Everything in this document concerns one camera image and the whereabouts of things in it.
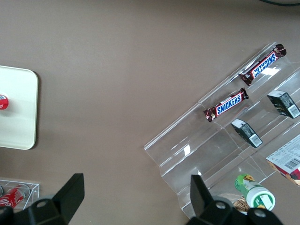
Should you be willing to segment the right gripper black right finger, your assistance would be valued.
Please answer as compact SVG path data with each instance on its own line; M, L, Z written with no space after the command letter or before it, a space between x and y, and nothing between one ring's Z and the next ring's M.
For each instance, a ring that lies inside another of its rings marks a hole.
M246 215L225 200L214 200L201 176L192 175L190 199L195 212L188 225L245 225Z

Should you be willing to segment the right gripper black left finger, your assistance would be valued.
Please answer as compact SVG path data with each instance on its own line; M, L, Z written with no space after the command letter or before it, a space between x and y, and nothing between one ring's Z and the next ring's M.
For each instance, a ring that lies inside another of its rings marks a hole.
M14 215L15 225L67 225L83 202L84 175L75 173L52 197L34 202Z

